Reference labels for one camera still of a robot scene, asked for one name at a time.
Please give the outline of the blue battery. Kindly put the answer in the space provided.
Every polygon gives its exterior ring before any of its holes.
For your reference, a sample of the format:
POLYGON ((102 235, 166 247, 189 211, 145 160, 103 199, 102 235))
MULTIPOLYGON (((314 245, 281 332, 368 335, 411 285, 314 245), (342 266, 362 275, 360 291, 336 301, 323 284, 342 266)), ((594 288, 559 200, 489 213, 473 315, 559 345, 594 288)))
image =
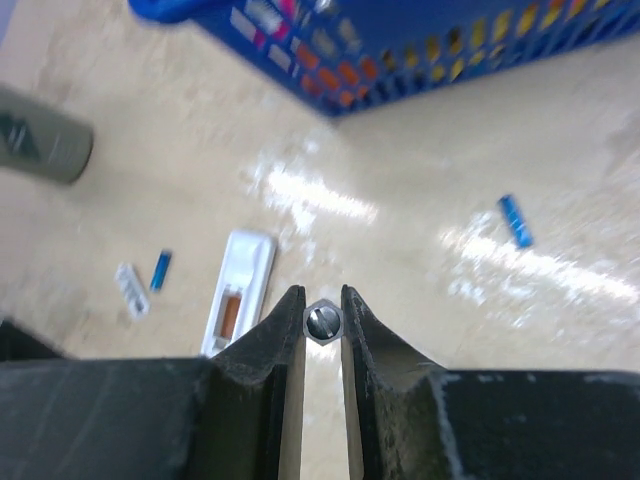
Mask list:
POLYGON ((158 257, 155 269, 150 281, 149 290, 151 292, 159 292, 164 285, 166 275, 171 263, 172 251, 163 249, 158 257))
POLYGON ((498 200, 498 205, 516 245, 520 249, 531 247, 534 243, 533 236, 515 198, 504 195, 498 200))

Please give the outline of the clear handled screwdriver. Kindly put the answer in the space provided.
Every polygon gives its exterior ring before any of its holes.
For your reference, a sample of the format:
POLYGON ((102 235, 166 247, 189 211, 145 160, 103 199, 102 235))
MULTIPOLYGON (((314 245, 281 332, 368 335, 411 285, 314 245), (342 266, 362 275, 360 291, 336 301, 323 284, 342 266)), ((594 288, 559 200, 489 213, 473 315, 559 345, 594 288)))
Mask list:
POLYGON ((342 310, 328 299, 320 299, 303 311, 303 333, 320 346, 325 346, 343 335, 342 310))

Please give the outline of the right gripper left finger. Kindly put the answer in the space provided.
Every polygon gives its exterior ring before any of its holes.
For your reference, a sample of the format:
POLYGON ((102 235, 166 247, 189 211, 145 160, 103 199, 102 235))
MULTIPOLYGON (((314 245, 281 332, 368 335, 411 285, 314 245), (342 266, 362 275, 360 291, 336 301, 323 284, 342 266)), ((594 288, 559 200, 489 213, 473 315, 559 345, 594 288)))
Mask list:
POLYGON ((207 359, 1 362, 5 479, 296 479, 305 291, 207 359))

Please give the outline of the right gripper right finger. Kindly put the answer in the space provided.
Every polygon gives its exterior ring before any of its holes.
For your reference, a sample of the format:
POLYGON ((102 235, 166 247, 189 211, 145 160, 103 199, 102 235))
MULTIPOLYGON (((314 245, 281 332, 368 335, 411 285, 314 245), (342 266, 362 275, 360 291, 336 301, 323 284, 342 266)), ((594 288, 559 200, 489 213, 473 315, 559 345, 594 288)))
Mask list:
POLYGON ((341 291, 354 479, 635 479, 639 377, 447 369, 341 291))

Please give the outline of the dark green sauce bottle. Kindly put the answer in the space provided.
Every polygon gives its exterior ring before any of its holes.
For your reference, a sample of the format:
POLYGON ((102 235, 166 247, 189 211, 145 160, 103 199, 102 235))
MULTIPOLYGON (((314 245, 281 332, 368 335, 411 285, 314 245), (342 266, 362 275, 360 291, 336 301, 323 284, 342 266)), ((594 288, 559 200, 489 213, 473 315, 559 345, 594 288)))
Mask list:
POLYGON ((92 127, 7 86, 1 86, 1 165, 72 184, 88 165, 92 127))

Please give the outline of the blue plastic shopping basket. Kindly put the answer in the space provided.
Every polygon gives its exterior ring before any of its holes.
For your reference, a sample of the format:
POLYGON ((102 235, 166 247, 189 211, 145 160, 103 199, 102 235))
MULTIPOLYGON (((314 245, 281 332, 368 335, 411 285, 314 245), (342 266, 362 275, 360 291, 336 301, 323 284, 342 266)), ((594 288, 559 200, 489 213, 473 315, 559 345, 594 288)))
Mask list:
POLYGON ((636 33, 635 1, 134 1, 193 23, 328 117, 636 33))

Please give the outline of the white remote control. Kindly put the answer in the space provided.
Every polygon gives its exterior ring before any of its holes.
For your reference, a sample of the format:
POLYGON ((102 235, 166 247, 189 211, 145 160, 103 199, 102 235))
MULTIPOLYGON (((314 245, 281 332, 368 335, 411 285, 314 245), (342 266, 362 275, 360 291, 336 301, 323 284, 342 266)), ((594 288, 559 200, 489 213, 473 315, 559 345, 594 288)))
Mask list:
POLYGON ((276 249, 276 240, 267 234, 230 233, 200 348, 202 356, 218 355, 259 323, 276 249))

